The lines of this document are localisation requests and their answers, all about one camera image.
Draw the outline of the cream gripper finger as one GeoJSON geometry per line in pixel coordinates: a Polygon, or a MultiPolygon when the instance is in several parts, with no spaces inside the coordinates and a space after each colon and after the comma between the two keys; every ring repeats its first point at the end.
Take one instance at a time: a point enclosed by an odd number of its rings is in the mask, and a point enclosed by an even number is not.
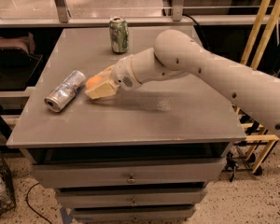
{"type": "Polygon", "coordinates": [[[113,68],[114,68],[113,65],[108,66],[106,69],[104,69],[102,72],[99,73],[99,76],[108,77],[112,73],[113,68]]]}
{"type": "Polygon", "coordinates": [[[119,86],[113,80],[103,77],[100,83],[93,89],[85,90],[85,94],[92,100],[109,97],[117,93],[119,86]]]}

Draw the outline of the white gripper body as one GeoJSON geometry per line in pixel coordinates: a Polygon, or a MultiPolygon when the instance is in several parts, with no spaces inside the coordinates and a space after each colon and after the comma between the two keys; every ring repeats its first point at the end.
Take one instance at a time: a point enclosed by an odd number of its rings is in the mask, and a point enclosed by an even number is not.
{"type": "Polygon", "coordinates": [[[114,64],[111,72],[114,82],[125,91],[135,90],[142,86],[133,73],[132,60],[132,55],[121,58],[114,64]]]}

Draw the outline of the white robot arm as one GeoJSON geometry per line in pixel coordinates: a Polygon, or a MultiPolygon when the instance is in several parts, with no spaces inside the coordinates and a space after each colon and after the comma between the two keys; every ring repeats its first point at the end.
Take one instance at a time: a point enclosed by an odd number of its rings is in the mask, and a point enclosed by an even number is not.
{"type": "Polygon", "coordinates": [[[280,78],[218,56],[177,30],[160,33],[151,48],[89,78],[85,94],[95,100],[185,73],[204,81],[280,138],[280,78]]]}

